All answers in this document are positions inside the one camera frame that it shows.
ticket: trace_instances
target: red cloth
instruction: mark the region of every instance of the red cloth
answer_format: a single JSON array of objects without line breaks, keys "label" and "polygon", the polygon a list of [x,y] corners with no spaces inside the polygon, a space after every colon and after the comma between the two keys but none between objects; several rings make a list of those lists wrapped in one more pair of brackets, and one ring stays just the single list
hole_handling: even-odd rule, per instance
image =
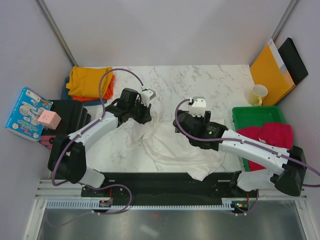
[{"label": "red cloth", "polygon": [[[291,149],[294,145],[294,134],[291,126],[280,122],[268,122],[259,126],[249,126],[239,129],[238,133],[253,139],[279,148]],[[265,167],[248,160],[250,171],[265,169]]]}]

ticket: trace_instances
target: green plastic bin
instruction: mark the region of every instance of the green plastic bin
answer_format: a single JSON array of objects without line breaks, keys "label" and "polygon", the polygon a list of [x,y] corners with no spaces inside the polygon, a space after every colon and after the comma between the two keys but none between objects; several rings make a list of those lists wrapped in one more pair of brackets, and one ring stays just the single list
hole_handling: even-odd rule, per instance
[{"label": "green plastic bin", "polygon": [[[262,127],[265,123],[285,123],[284,117],[277,106],[241,106],[232,109],[235,130],[246,127]],[[245,171],[249,172],[248,160],[243,158]]]}]

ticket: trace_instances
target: folded orange cloth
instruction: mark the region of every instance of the folded orange cloth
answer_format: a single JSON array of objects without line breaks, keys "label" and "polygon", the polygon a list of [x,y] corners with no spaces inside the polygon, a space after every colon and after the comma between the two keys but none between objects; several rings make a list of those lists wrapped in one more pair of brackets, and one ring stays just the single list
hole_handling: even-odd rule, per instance
[{"label": "folded orange cloth", "polygon": [[[106,89],[106,92],[104,96],[102,97],[103,99],[110,99],[114,95],[114,82],[115,82],[115,75],[112,76],[110,84],[108,85],[108,88]],[[71,96],[73,100],[78,100],[80,102],[89,102],[89,101],[94,101],[98,100],[99,97],[86,97],[86,96]]]},{"label": "folded orange cloth", "polygon": [[[65,85],[65,87],[70,90],[68,95],[98,98],[98,86],[101,76],[111,69],[112,67],[90,68],[74,66],[69,75],[69,82]],[[114,74],[110,72],[103,78],[100,88],[102,96],[106,94],[113,75]]]}]

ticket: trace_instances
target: blue box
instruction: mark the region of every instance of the blue box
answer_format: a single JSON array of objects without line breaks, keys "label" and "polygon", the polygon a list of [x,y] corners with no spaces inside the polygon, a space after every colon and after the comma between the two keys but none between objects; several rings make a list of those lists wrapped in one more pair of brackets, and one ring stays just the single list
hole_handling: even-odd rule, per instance
[{"label": "blue box", "polygon": [[25,87],[22,89],[5,128],[31,141],[39,141],[44,126],[38,122],[38,118],[44,110],[50,110],[52,104],[52,101],[44,99],[30,88]]}]

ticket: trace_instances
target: yellow mug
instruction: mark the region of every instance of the yellow mug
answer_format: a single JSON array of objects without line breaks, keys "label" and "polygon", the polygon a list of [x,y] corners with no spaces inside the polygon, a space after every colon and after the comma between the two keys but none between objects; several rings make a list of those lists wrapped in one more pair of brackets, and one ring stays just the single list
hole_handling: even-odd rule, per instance
[{"label": "yellow mug", "polygon": [[250,92],[248,103],[252,106],[261,106],[262,100],[267,96],[268,89],[260,84],[254,85]]}]

